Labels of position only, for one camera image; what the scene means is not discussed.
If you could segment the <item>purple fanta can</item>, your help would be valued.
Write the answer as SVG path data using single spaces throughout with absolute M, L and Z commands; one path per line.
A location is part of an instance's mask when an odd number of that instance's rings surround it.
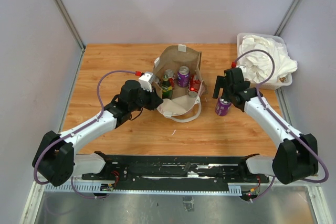
M 187 87 L 190 81 L 190 69 L 187 66 L 181 66 L 177 72 L 177 78 L 179 87 Z
M 228 102 L 223 98 L 218 98 L 215 107 L 216 114 L 219 116 L 226 116 L 231 104 L 231 102 Z

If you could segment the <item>burlap canvas tote bag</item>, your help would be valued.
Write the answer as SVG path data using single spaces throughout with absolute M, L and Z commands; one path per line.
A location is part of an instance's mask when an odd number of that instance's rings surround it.
M 201 66 L 202 53 L 186 45 L 179 44 L 167 47 L 162 54 L 156 58 L 153 67 L 153 85 L 160 98 L 162 98 L 161 83 L 166 69 L 171 69 L 175 73 L 175 87 L 171 99 L 163 99 L 163 103 L 157 108 L 165 118 L 175 122 L 186 123 L 195 120 L 202 111 L 201 95 L 207 92 L 207 86 L 202 78 Z M 179 87 L 177 84 L 177 72 L 181 66 L 190 69 L 192 75 L 198 75 L 201 80 L 201 87 L 197 97 L 188 95 L 188 86 Z

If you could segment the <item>purple Fanta can front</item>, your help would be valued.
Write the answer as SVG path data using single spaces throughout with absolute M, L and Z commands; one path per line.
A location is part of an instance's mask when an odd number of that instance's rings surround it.
M 181 66 L 177 72 L 177 78 L 179 87 L 187 87 L 190 81 L 190 69 L 187 66 Z

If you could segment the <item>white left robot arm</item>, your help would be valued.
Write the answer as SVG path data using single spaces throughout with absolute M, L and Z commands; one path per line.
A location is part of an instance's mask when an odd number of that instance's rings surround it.
M 155 110 L 163 100 L 151 81 L 128 80 L 120 94 L 102 111 L 82 124 L 61 132 L 47 132 L 33 159 L 34 176 L 41 174 L 46 183 L 60 186 L 72 176 L 95 174 L 100 179 L 112 175 L 112 166 L 102 153 L 80 155 L 87 144 L 132 119 L 134 111 Z

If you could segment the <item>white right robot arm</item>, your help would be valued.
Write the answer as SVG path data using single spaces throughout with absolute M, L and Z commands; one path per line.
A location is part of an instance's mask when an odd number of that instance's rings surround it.
M 317 140 L 312 134 L 302 134 L 287 123 L 267 102 L 263 94 L 250 87 L 240 68 L 217 76 L 213 98 L 230 102 L 253 118 L 273 141 L 274 157 L 251 154 L 238 168 L 238 177 L 250 182 L 257 174 L 276 177 L 283 184 L 305 179 L 318 172 Z

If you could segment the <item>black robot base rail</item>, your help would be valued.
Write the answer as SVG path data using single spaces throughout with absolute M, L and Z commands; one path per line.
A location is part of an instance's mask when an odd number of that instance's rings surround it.
M 252 184 L 257 189 L 269 178 L 247 170 L 243 156 L 105 155 L 107 167 L 85 173 L 83 180 L 107 184 L 118 179 L 116 191 L 144 193 L 246 194 L 229 185 Z

